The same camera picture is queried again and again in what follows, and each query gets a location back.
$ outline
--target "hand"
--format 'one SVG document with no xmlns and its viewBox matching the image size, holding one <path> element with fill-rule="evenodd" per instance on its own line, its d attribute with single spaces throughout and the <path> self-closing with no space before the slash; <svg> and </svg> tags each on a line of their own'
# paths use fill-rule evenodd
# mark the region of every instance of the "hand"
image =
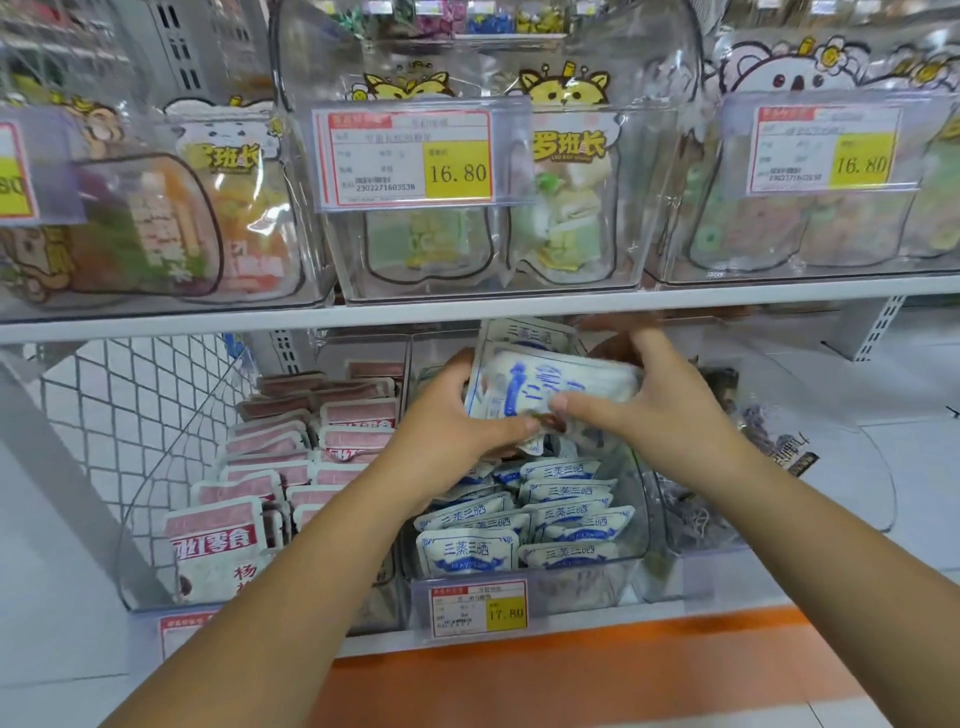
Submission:
<svg viewBox="0 0 960 728">
<path fill-rule="evenodd" d="M 727 419 L 696 367 L 673 348 L 651 316 L 591 317 L 581 328 L 618 331 L 590 356 L 642 366 L 643 384 L 625 403 L 560 393 L 550 401 L 558 415 L 618 435 L 651 468 L 704 495 L 736 480 L 759 454 Z"/>
<path fill-rule="evenodd" d="M 473 352 L 463 350 L 446 363 L 368 468 L 385 469 L 391 485 L 409 488 L 412 502 L 423 507 L 454 486 L 484 455 L 496 455 L 540 431 L 533 417 L 477 420 L 468 416 L 463 389 L 472 361 Z"/>
</svg>

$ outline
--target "forearm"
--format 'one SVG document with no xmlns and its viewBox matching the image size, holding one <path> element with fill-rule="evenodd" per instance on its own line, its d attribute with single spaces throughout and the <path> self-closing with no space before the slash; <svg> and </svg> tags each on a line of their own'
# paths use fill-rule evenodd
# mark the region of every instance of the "forearm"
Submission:
<svg viewBox="0 0 960 728">
<path fill-rule="evenodd" d="M 896 726 L 960 725 L 960 587 L 751 450 L 723 512 Z"/>
<path fill-rule="evenodd" d="M 413 505 L 373 466 L 104 725 L 300 725 Z"/>
</svg>

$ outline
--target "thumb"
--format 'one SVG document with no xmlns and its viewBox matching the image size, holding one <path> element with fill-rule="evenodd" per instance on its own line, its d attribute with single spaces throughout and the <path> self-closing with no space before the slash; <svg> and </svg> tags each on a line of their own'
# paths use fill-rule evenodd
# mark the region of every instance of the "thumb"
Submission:
<svg viewBox="0 0 960 728">
<path fill-rule="evenodd" d="M 484 452 L 502 448 L 505 445 L 522 443 L 540 432 L 540 422 L 526 415 L 474 422 L 478 431 L 477 444 L 483 448 Z"/>
<path fill-rule="evenodd" d="M 624 436 L 628 409 L 625 404 L 592 397 L 582 392 L 561 392 L 550 400 L 550 409 L 563 418 L 572 417 L 588 425 Z"/>
</svg>

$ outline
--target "fingernail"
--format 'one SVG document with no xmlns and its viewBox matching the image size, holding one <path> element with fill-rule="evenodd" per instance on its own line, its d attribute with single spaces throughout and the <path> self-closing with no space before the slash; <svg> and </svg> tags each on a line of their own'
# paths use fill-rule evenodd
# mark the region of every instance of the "fingernail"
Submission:
<svg viewBox="0 0 960 728">
<path fill-rule="evenodd" d="M 550 409 L 558 415 L 566 414 L 566 395 L 554 395 L 550 400 Z"/>
</svg>

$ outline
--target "white shelf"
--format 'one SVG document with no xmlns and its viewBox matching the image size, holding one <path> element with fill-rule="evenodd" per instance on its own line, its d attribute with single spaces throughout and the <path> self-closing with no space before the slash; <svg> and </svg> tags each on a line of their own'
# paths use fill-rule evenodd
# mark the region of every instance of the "white shelf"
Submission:
<svg viewBox="0 0 960 728">
<path fill-rule="evenodd" d="M 499 316 L 558 316 L 611 311 L 699 308 L 758 303 L 839 301 L 960 293 L 960 275 L 815 280 L 795 283 L 690 286 L 670 290 L 611 291 L 456 301 L 376 303 L 329 308 L 222 310 L 146 316 L 70 318 L 0 324 L 0 345 L 84 341 L 128 336 L 344 328 L 471 321 Z"/>
</svg>

